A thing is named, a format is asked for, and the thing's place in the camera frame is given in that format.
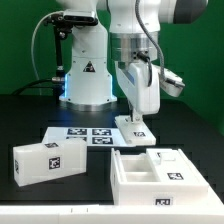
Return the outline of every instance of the green wall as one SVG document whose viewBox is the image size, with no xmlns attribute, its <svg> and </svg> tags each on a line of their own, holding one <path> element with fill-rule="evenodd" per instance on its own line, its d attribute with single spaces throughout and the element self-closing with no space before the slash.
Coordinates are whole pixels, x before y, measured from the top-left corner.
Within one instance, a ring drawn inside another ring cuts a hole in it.
<svg viewBox="0 0 224 224">
<path fill-rule="evenodd" d="M 0 94 L 35 80 L 30 42 L 33 30 L 46 14 L 60 10 L 55 0 L 0 1 Z M 179 100 L 224 134 L 224 1 L 209 0 L 206 12 L 190 25 L 161 25 L 160 44 L 166 67 L 183 77 L 186 84 Z M 110 17 L 100 12 L 102 23 Z M 70 67 L 71 40 L 63 43 L 65 67 Z M 41 27 L 37 34 L 35 57 L 40 78 L 54 76 L 55 55 L 52 27 Z M 113 64 L 109 71 L 114 74 Z M 25 94 L 37 94 L 26 91 Z M 114 93 L 122 96 L 114 85 Z M 167 95 L 161 92 L 162 98 Z"/>
</svg>

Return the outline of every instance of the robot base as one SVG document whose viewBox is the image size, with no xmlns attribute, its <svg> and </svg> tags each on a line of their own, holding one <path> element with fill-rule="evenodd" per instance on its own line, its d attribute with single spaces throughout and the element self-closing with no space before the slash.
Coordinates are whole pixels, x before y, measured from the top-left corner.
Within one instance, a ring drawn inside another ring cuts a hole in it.
<svg viewBox="0 0 224 224">
<path fill-rule="evenodd" d="M 115 117 L 115 122 L 124 140 L 130 145 L 155 145 L 156 138 L 143 121 L 133 123 L 129 116 Z"/>
<path fill-rule="evenodd" d="M 65 107 L 65 108 L 69 108 L 72 110 L 76 110 L 76 111 L 89 111 L 89 112 L 97 112 L 97 111 L 104 111 L 107 109 L 112 109 L 117 105 L 117 102 L 110 102 L 110 103 L 105 103 L 105 104 L 99 104 L 99 105 L 86 105 L 86 104 L 73 104 L 70 102 L 66 102 L 66 101 L 60 101 L 60 106 Z"/>
</svg>

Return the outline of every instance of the black table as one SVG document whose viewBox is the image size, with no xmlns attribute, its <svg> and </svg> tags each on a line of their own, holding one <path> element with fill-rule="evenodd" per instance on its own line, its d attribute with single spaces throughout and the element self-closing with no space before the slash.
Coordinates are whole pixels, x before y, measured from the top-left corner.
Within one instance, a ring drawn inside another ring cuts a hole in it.
<svg viewBox="0 0 224 224">
<path fill-rule="evenodd" d="M 113 204 L 110 147 L 88 147 L 87 173 L 18 187 L 13 147 L 40 143 L 47 127 L 115 128 L 114 117 L 128 113 L 126 100 L 103 112 L 62 108 L 48 96 L 0 96 L 0 205 Z M 224 192 L 224 137 L 182 102 L 161 100 L 160 112 L 144 121 L 157 139 L 153 147 L 181 148 L 218 196 Z M 139 154 L 146 147 L 116 148 Z"/>
</svg>

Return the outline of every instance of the white box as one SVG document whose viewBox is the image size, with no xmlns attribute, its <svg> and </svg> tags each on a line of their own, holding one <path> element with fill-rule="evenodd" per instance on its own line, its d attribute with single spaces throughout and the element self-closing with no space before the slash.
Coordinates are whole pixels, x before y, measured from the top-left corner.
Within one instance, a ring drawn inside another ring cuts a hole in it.
<svg viewBox="0 0 224 224">
<path fill-rule="evenodd" d="M 87 145 L 79 138 L 14 147 L 13 154 L 19 186 L 86 172 Z"/>
<path fill-rule="evenodd" d="M 115 205 L 203 205 L 209 184 L 181 150 L 147 149 L 120 155 L 112 149 L 111 186 Z"/>
</svg>

